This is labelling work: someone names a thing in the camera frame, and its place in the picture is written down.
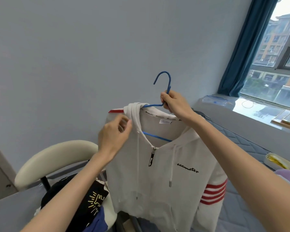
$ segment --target red shoulder stripe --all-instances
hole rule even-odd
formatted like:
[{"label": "red shoulder stripe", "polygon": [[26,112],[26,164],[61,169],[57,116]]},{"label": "red shoulder stripe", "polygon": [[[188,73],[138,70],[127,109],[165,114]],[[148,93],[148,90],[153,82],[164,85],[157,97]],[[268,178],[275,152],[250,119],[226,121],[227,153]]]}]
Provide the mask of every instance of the red shoulder stripe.
[{"label": "red shoulder stripe", "polygon": [[209,194],[209,195],[215,195],[215,194],[218,194],[218,193],[220,193],[221,191],[224,191],[224,190],[225,190],[225,186],[222,187],[221,189],[217,190],[217,191],[205,190],[204,193],[205,194]]},{"label": "red shoulder stripe", "polygon": [[204,200],[200,200],[200,203],[203,203],[203,204],[206,204],[206,205],[212,205],[212,204],[214,204],[214,203],[218,203],[218,202],[221,201],[223,198],[224,198],[224,195],[221,196],[219,199],[217,199],[217,200],[215,200],[215,201],[207,202],[207,201],[204,201]]},{"label": "red shoulder stripe", "polygon": [[110,110],[108,113],[124,113],[124,110]]},{"label": "red shoulder stripe", "polygon": [[228,179],[226,179],[223,183],[221,183],[220,185],[211,185],[211,184],[207,184],[206,188],[211,188],[211,189],[217,189],[222,187],[225,183],[227,183]]},{"label": "red shoulder stripe", "polygon": [[201,199],[218,199],[220,196],[224,195],[225,191],[221,192],[219,195],[215,195],[215,196],[204,196],[202,195]]}]

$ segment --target white tag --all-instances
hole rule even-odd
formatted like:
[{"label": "white tag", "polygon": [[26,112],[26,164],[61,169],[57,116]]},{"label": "white tag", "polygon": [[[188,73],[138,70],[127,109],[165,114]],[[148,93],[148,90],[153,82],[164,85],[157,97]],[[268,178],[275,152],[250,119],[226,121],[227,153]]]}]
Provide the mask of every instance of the white tag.
[{"label": "white tag", "polygon": [[171,124],[171,123],[172,123],[172,121],[164,120],[164,119],[161,119],[160,122],[159,122],[159,124]]}]

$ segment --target white cloth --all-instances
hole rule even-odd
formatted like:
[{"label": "white cloth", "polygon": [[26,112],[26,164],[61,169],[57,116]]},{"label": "white cloth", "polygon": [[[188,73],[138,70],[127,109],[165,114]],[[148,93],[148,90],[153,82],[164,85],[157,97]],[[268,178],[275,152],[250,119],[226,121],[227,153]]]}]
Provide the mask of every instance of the white cloth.
[{"label": "white cloth", "polygon": [[107,117],[109,122],[124,113],[133,122],[129,139],[106,167],[115,211],[145,218],[161,232],[188,232],[191,226],[214,231],[225,173],[193,129],[174,115],[144,105],[129,104]]}]

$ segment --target zipper pull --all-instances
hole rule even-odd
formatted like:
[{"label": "zipper pull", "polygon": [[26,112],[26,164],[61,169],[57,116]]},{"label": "zipper pull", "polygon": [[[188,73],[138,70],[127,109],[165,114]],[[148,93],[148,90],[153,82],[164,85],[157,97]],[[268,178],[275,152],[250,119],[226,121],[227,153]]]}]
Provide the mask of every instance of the zipper pull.
[{"label": "zipper pull", "polygon": [[154,147],[154,149],[151,152],[151,157],[150,157],[150,161],[149,161],[148,167],[150,167],[152,165],[152,160],[154,159],[154,155],[155,155],[156,150],[157,150],[157,148]]}]

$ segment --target sky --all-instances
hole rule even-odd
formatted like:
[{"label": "sky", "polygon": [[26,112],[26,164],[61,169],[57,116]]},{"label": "sky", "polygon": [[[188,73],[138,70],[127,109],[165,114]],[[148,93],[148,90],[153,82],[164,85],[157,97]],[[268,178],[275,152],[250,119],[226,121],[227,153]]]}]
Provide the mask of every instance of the sky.
[{"label": "sky", "polygon": [[290,0],[282,0],[277,3],[276,8],[271,17],[272,20],[277,20],[276,16],[290,14]]}]

